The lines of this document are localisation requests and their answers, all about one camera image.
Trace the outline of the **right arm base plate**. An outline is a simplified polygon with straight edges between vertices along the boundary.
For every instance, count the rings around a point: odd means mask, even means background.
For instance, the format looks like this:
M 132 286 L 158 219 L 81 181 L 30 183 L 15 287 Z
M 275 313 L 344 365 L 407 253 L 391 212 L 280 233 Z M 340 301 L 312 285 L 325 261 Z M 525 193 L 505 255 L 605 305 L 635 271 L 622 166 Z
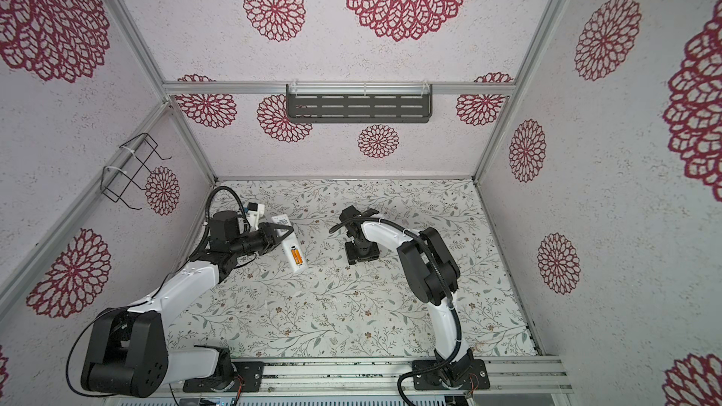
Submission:
M 415 390 L 488 390 L 491 387 L 486 366 L 481 360 L 450 364 L 441 370 L 414 377 Z

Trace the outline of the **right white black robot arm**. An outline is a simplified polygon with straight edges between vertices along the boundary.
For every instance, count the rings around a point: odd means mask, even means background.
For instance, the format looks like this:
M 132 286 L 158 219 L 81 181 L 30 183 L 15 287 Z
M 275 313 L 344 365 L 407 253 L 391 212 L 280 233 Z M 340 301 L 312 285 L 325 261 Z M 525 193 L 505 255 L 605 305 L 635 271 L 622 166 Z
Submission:
M 471 370 L 473 351 L 464 338 L 457 310 L 461 270 L 441 234 L 433 227 L 412 230 L 394 223 L 378 210 L 346 208 L 331 234 L 344 229 L 349 264 L 375 261 L 380 249 L 396 253 L 406 283 L 419 302 L 427 306 L 434 330 L 435 368 L 451 382 Z

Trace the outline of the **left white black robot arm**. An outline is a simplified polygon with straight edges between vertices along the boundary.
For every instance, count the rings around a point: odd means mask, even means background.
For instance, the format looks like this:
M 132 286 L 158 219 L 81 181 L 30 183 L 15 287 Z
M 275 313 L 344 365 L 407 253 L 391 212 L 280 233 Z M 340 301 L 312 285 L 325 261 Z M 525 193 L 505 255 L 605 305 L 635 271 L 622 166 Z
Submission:
M 80 375 L 82 389 L 105 395 L 148 398 L 162 385 L 185 381 L 224 391 L 237 379 L 229 350 L 197 346 L 171 350 L 169 326 L 199 296 L 238 269 L 238 259 L 261 256 L 293 235 L 293 226 L 262 222 L 240 228 L 235 211 L 218 212 L 207 221 L 199 249 L 157 291 L 136 304 L 108 308 L 90 327 Z

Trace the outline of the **white remote control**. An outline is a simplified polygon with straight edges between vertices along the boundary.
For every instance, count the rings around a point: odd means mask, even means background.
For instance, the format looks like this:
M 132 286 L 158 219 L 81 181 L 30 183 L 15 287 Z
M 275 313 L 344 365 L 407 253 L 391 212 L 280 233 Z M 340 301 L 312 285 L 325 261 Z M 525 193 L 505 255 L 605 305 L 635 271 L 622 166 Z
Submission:
M 293 226 L 293 223 L 291 223 L 291 220 L 290 220 L 289 216 L 287 216 L 287 214 L 280 214 L 280 215 L 273 216 L 271 218 L 271 220 L 273 223 Z M 300 249 L 300 251 L 303 255 L 304 265 L 302 267 L 296 266 L 296 264 L 293 261 L 293 257 L 291 256 L 291 246 L 292 245 L 296 245 Z M 294 229 L 294 233 L 291 236 L 289 236 L 285 240 L 281 240 L 280 246 L 282 247 L 284 255 L 286 256 L 287 260 L 289 261 L 289 265 L 290 265 L 292 274 L 300 274 L 304 270 L 306 270 L 306 267 L 308 266 L 306 264 L 306 257 L 302 251 L 301 244 L 296 236 L 295 229 Z

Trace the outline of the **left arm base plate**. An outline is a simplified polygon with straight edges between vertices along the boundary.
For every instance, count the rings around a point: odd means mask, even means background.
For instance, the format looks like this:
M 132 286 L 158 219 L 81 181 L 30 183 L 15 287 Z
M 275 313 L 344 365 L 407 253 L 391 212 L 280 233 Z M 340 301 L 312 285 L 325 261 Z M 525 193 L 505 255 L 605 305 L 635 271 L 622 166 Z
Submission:
M 256 393 L 261 388 L 263 362 L 232 362 L 232 368 L 218 368 L 211 377 L 184 382 L 184 393 Z

